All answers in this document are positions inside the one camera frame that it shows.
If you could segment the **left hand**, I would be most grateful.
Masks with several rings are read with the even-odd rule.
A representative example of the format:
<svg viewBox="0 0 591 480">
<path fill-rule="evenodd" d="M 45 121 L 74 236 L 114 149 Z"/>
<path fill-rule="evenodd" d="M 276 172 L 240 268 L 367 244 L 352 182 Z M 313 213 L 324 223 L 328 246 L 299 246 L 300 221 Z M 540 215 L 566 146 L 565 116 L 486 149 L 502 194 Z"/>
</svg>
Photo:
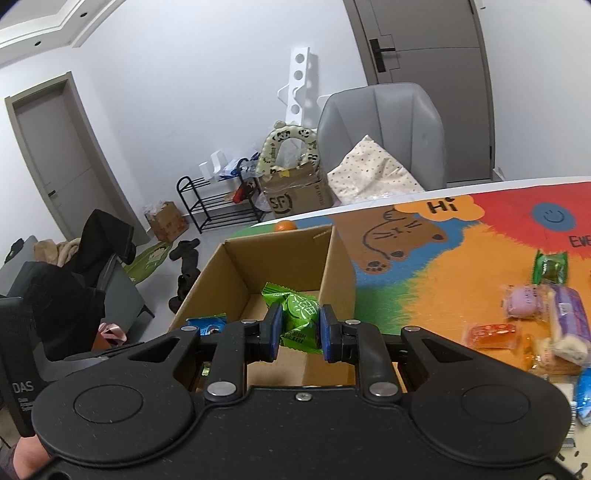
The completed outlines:
<svg viewBox="0 0 591 480">
<path fill-rule="evenodd" d="M 21 437 L 14 449 L 12 465 L 18 479 L 26 479 L 44 467 L 51 457 L 37 436 Z"/>
</svg>

